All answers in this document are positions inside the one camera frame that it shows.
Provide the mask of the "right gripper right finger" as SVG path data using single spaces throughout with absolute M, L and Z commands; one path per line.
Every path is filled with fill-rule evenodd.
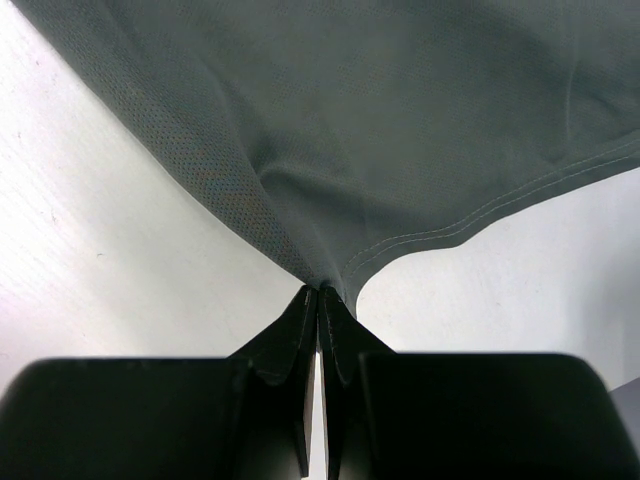
M 331 479 L 635 479 L 601 378 L 557 353 L 397 353 L 317 300 Z

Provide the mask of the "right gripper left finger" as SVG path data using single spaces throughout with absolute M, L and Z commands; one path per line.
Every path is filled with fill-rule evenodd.
M 302 479 L 317 292 L 225 358 L 49 358 L 1 399 L 5 479 Z

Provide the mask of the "grey t shirt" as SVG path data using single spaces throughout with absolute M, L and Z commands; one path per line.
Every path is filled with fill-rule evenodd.
M 353 306 L 639 165 L 635 1 L 21 1 L 164 169 Z

